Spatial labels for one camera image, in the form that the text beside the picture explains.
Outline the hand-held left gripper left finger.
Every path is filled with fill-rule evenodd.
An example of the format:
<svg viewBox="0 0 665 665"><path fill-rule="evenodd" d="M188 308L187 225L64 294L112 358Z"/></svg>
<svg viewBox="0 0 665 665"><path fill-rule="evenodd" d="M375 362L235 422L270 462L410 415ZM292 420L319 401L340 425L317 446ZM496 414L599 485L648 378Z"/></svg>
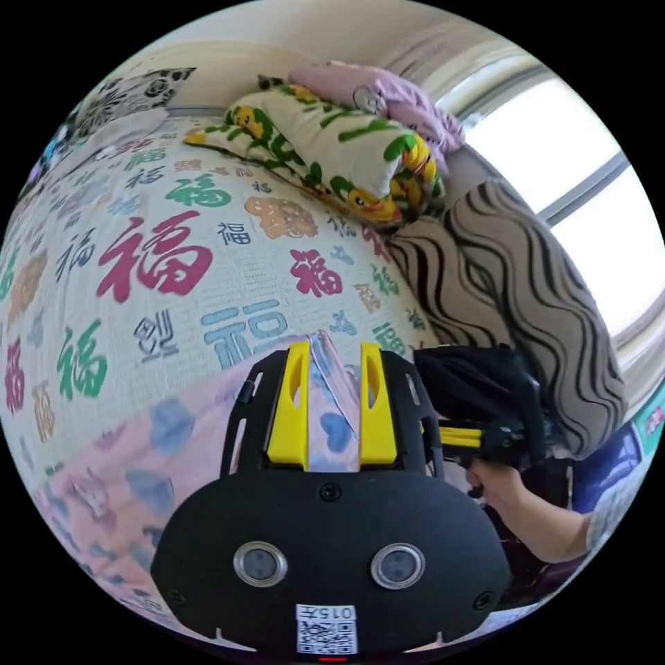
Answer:
<svg viewBox="0 0 665 665"><path fill-rule="evenodd" d="M267 447L274 465L308 465L310 342L290 345Z"/></svg>

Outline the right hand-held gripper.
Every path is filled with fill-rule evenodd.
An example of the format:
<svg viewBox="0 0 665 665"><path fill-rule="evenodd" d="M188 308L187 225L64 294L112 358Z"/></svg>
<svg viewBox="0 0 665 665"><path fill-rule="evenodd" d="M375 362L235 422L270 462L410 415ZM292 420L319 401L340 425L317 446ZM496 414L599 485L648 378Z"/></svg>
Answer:
<svg viewBox="0 0 665 665"><path fill-rule="evenodd" d="M547 421L539 384L507 345L444 345L415 351L438 414L443 457L530 468L547 455Z"/></svg>

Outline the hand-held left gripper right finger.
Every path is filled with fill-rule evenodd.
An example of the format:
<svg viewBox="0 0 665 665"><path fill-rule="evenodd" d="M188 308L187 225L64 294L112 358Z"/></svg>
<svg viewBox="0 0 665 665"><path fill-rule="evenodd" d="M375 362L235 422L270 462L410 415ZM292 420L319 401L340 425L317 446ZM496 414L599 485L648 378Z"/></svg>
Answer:
<svg viewBox="0 0 665 665"><path fill-rule="evenodd" d="M361 343L360 465L392 466L398 451L379 345Z"/></svg>

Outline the person's right hand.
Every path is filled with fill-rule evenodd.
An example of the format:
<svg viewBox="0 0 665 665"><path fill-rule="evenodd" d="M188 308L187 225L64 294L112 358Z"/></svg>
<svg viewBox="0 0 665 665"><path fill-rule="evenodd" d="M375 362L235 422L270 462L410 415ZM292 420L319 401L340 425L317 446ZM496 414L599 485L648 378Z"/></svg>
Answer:
<svg viewBox="0 0 665 665"><path fill-rule="evenodd" d="M501 517L513 517L521 509L526 488L515 468L475 459L468 468L467 480L482 489L486 503Z"/></svg>

